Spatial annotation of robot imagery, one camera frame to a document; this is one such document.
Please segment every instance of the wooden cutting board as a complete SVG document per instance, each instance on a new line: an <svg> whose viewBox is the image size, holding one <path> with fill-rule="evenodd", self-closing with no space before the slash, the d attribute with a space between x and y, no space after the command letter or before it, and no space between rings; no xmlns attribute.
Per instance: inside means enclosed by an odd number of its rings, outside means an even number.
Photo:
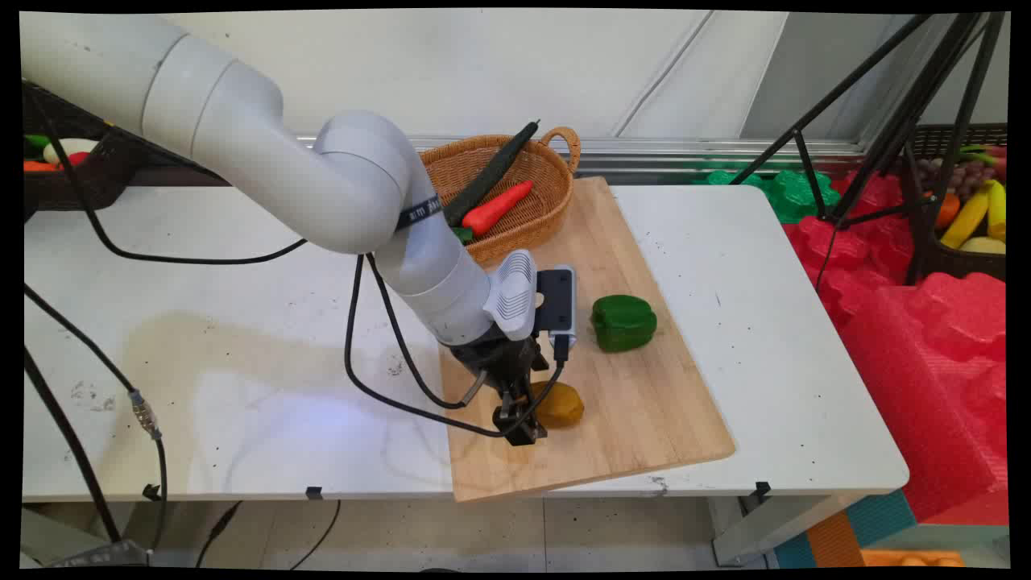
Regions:
<svg viewBox="0 0 1031 580"><path fill-rule="evenodd" d="M548 430L535 445L511 447L447 428L452 482L457 502L542 491L661 469L722 459L734 452L708 388L702 381L659 286L603 177L573 181L573 199L562 229L531 248L537 269L571 264L576 270L576 345L561 382L584 400L584 418L569 429ZM648 302L659 319L651 343L604 353L591 328L591 307L609 295ZM551 369L532 374L545 381L555 368L546 334L539 343ZM445 399L458 401L472 377L446 349L440 350ZM485 388L465 409L447 416L494 429L500 400Z"/></svg>

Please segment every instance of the gray floor tile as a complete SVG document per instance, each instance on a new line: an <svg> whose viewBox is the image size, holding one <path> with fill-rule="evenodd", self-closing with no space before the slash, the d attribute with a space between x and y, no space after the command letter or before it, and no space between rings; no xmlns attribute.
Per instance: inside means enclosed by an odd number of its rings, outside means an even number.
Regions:
<svg viewBox="0 0 1031 580"><path fill-rule="evenodd" d="M705 500L546 500L548 572L714 570ZM762 558L746 568L763 569Z"/></svg>
<svg viewBox="0 0 1031 580"><path fill-rule="evenodd" d="M211 527L234 502L171 502L161 547L152 564L160 567L193 568ZM222 536L211 543L204 568L260 568L276 510L294 502L244 502ZM157 504L137 507L125 537L141 546L154 538Z"/></svg>
<svg viewBox="0 0 1031 580"><path fill-rule="evenodd" d="M281 505L263 568L287 569L314 545L335 502ZM541 500L343 502L336 526L302 570L543 572Z"/></svg>

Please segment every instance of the black tripod stand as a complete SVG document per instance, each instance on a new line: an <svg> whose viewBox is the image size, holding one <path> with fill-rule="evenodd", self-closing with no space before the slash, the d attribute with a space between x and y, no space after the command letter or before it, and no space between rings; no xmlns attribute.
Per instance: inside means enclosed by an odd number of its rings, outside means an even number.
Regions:
<svg viewBox="0 0 1031 580"><path fill-rule="evenodd" d="M956 165L960 140L963 138L970 124L970 115L973 113L974 104L977 102L977 95L980 93L982 84L985 81L985 74L988 72L992 52L995 49L999 30L1002 28L1003 15L1004 12L965 12L954 16L952 24L938 42L937 47L924 66L924 69L921 70L913 84L899 102L899 105L891 114L880 133L870 144L863 164L856 172L849 189L843 193L841 200L830 212L825 207L823 196L820 193L817 175L812 168L812 160L809 158L808 149L805 146L805 139L802 137L802 130L832 102L855 84L857 80L876 66L885 56L927 22L931 14L918 14L900 28L884 45L863 61L856 70L845 76L820 102L792 124L762 155L735 175L730 181L731 184L738 184L743 181L779 150L780 147L787 144L789 140L794 139L798 146L799 156L802 159L805 174L809 180L809 186L812 189L812 197L817 203L817 216L821 219L832 220L835 231L847 229L855 224L886 215L903 212L909 213L910 223L914 226L913 239L916 243L913 257L910 260L906 273L906 283L913 283L921 274L921 266L927 251L927 244L934 239L934 221L941 207L941 202L945 197L945 186L949 182L949 176ZM978 37L983 37L980 46L978 47L970 77L967 80L963 100L960 102L956 124L953 127L952 140L941 164L938 181L933 183L933 195L926 199L908 200L895 207L847 218L849 211L855 206L870 176L875 171L880 171L882 174L885 174L892 162L898 158L900 151L904 155L905 162L910 165L910 173L916 181L913 183L916 185L914 191L924 191L924 183L920 182L912 150L907 143L927 105L937 94L938 89L940 89L945 78L949 77L956 63Z"/></svg>

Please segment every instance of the robotic arm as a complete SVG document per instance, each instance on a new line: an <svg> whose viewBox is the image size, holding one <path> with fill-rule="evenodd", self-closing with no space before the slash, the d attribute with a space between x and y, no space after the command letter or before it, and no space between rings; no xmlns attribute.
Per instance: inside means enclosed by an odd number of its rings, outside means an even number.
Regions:
<svg viewBox="0 0 1031 580"><path fill-rule="evenodd" d="M440 212L398 229L403 211L439 201L390 121L339 114L308 149L282 126L282 94L271 79L156 15L20 12L20 33L25 79L211 169L318 245L375 251L387 283L479 376L477 386L494 386L503 401L525 395L530 367L543 364L533 301L543 278L526 250L489 276ZM567 316L571 335L572 310ZM519 416L519 404L501 415L499 429L504 416ZM531 423L509 442L542 437Z"/></svg>

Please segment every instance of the basket handle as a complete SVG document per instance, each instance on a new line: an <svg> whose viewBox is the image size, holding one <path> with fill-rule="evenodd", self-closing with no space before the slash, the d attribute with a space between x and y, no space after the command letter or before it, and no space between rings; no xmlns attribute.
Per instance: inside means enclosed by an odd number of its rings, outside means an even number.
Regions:
<svg viewBox="0 0 1031 580"><path fill-rule="evenodd" d="M569 145L569 172L576 173L576 167L579 166L579 135L569 127L556 127L540 137L540 144L546 145L556 135Z"/></svg>

